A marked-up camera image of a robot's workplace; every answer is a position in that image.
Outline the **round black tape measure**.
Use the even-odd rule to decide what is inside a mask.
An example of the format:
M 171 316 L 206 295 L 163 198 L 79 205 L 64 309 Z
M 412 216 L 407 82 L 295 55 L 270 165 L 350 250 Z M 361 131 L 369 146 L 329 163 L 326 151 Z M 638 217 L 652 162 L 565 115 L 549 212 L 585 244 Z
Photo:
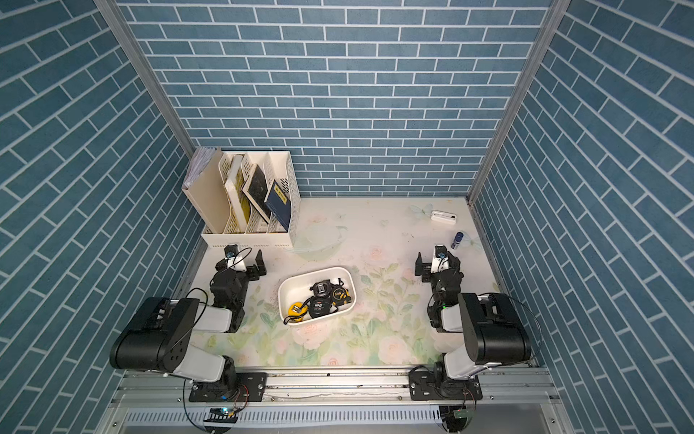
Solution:
M 331 280 L 322 280 L 312 285 L 310 290 L 315 298 L 332 298 L 334 288 L 337 286 L 332 284 Z

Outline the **black yellow tape measure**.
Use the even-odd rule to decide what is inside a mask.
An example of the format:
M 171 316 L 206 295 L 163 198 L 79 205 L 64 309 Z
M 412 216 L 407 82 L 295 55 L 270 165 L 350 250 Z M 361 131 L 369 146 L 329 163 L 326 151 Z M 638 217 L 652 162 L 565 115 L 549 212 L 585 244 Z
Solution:
M 333 305 L 335 307 L 341 307 L 344 305 L 351 304 L 352 296 L 350 295 L 350 292 L 347 289 L 343 287 L 338 287 L 333 289 L 332 300 Z

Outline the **black square tape measure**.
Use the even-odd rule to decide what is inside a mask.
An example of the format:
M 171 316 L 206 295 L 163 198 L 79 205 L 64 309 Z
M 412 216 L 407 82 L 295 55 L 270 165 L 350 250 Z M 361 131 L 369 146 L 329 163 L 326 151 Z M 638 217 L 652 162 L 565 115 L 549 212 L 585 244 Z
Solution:
M 330 315 L 332 307 L 330 298 L 311 298 L 308 302 L 308 314 L 311 318 L 321 318 Z

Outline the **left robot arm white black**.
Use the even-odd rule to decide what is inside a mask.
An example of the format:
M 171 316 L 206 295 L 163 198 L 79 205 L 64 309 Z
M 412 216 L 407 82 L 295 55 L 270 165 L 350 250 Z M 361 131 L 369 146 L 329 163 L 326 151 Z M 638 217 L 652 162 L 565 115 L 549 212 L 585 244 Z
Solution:
M 245 316 L 249 284 L 267 274 L 262 251 L 253 264 L 251 247 L 232 244 L 215 265 L 208 289 L 193 288 L 184 298 L 147 298 L 110 349 L 117 370 L 157 372 L 184 378 L 198 387 L 238 388 L 229 356 L 218 356 L 191 343 L 193 333 L 236 333 Z

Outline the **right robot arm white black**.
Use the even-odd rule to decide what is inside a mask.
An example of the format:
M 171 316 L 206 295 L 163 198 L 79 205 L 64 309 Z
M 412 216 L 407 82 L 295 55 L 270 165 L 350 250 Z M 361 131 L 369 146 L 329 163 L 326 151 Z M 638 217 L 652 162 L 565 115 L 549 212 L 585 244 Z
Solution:
M 437 245 L 429 262 L 417 255 L 414 274 L 431 287 L 427 313 L 433 329 L 463 337 L 463 345 L 437 364 L 442 379 L 468 381 L 492 368 L 531 361 L 531 338 L 511 298 L 464 292 L 461 261 L 445 246 Z

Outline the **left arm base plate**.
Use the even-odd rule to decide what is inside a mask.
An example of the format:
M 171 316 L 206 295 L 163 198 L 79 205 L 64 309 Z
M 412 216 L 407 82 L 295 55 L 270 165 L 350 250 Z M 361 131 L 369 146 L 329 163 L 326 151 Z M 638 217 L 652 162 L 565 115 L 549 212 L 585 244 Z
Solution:
M 190 403 L 259 403 L 267 385 L 267 373 L 235 374 L 230 384 L 224 379 L 215 383 L 194 382 L 189 394 Z

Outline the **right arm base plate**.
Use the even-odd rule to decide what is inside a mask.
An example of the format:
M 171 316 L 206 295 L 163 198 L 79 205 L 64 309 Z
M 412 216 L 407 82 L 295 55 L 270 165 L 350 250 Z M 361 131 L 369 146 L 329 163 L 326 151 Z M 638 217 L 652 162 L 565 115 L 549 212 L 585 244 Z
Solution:
M 481 401 L 483 393 L 477 380 L 452 380 L 427 370 L 408 373 L 408 391 L 412 401 Z

